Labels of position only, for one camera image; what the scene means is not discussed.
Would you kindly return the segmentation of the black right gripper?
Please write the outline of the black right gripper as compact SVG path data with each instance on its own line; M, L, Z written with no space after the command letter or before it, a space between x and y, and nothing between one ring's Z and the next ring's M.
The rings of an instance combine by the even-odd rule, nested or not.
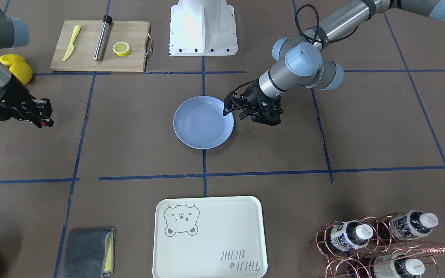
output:
M54 125L51 118L52 112L49 99L34 99L26 86L14 75L11 76L8 84L0 89L0 121L14 118L19 121L28 121L37 128L52 128Z

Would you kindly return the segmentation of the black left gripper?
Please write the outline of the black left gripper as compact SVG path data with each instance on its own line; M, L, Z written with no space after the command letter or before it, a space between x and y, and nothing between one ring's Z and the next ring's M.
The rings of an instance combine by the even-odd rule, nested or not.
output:
M281 96L268 97L263 93L258 80L253 81L244 93L238 95L232 91L224 99L223 116L230 112L242 110L239 119L249 117L253 122L276 126L281 123L283 110L280 106Z

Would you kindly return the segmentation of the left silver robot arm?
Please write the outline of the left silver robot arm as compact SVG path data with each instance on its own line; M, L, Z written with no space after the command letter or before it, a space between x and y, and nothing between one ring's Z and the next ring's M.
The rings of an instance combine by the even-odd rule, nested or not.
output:
M336 89L344 79L344 69L337 62L324 60L321 51L353 35L360 24L376 14L396 8L445 21L445 0L350 0L323 20L313 5L302 7L314 11L316 23L302 30L298 18L301 8L297 9L298 37L282 37L274 44L274 65L254 81L247 82L244 93L231 91L224 99L223 116L240 110L240 119L249 117L260 124L279 125L283 93L295 86Z

